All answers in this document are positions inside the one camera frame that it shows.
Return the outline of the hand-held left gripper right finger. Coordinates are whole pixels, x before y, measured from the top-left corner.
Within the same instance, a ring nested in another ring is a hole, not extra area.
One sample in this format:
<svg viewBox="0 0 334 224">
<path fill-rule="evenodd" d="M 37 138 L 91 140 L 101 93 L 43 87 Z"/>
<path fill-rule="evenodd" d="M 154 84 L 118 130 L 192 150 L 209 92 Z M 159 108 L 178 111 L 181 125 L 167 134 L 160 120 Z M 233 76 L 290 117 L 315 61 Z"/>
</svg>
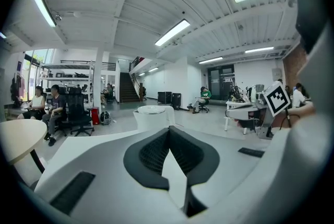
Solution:
<svg viewBox="0 0 334 224">
<path fill-rule="evenodd" d="M 175 126 L 169 127 L 169 149 L 187 178 L 187 187 L 207 182 L 220 163 L 215 148 Z"/>
</svg>

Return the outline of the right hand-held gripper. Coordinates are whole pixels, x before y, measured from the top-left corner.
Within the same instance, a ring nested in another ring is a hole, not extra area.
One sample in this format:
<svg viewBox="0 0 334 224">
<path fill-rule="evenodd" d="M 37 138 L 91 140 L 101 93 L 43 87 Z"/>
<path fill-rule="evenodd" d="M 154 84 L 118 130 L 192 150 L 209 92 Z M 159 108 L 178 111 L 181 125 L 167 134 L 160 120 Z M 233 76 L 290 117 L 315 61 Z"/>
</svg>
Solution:
<svg viewBox="0 0 334 224">
<path fill-rule="evenodd" d="M 228 109 L 225 115 L 238 121 L 253 120 L 256 135 L 260 139 L 272 139 L 271 130 L 275 117 L 282 111 L 287 111 L 290 105 L 291 100 L 283 84 L 280 81 L 275 81 L 270 87 L 257 94 L 255 107 Z"/>
</svg>

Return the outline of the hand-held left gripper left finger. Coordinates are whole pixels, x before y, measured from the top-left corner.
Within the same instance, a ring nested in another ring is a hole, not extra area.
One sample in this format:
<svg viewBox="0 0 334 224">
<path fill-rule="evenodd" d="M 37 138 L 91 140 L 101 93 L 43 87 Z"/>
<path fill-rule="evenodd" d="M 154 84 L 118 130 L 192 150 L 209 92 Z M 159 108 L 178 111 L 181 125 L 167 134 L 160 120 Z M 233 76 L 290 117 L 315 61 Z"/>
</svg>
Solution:
<svg viewBox="0 0 334 224">
<path fill-rule="evenodd" d="M 130 145 L 123 158 L 126 171 L 146 188 L 168 191 L 169 181 L 162 176 L 162 171 L 169 145 L 168 128 Z"/>
</svg>

